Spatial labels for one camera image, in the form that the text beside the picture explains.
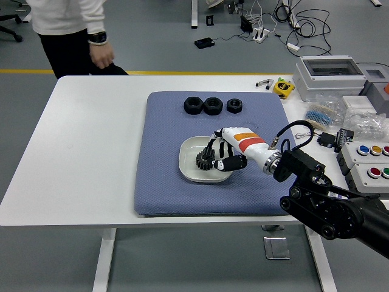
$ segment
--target black hex nut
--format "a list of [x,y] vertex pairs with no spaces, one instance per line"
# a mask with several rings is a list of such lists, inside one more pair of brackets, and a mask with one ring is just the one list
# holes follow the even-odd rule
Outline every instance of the black hex nut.
[[242,111],[243,103],[240,99],[230,99],[227,102],[227,111],[233,114],[240,113]]
[[184,102],[184,110],[188,114],[199,114],[203,108],[202,100],[197,96],[190,96]]
[[210,116],[215,116],[221,113],[223,109],[223,102],[217,97],[209,97],[204,102],[204,111]]

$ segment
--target hand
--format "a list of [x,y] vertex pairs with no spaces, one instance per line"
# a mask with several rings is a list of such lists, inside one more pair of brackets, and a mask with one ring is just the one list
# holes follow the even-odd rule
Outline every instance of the hand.
[[106,43],[102,46],[89,44],[89,50],[92,62],[100,69],[108,67],[112,64],[113,59],[115,59],[114,50],[110,43]]

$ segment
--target white plate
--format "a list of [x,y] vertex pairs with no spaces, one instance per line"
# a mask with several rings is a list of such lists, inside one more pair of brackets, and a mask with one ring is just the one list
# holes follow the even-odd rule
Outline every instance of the white plate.
[[[201,170],[196,165],[196,156],[208,145],[209,137],[192,137],[182,143],[178,166],[182,174],[191,181],[203,183],[220,183],[226,180],[232,172],[221,172],[217,169]],[[219,156],[219,139],[214,141],[215,158]],[[224,144],[224,153],[227,155],[227,144]]]

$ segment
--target wristwatch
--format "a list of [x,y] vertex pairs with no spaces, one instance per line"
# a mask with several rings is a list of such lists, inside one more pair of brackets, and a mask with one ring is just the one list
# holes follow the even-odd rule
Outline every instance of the wristwatch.
[[102,46],[108,42],[106,32],[98,32],[92,35],[88,34],[88,43],[94,44],[95,46]]

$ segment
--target orange label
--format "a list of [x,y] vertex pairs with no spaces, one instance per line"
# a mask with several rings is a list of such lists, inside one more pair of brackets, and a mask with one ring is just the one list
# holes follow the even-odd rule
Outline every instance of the orange label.
[[248,148],[248,146],[253,145],[253,144],[259,144],[259,143],[265,143],[265,140],[257,135],[256,138],[250,138],[250,139],[246,139],[246,140],[243,140],[242,142],[240,142],[239,148],[242,152],[245,152],[245,150]]
[[234,138],[237,141],[247,139],[247,138],[253,138],[253,137],[259,137],[259,136],[255,133],[241,133],[241,134],[234,135]]

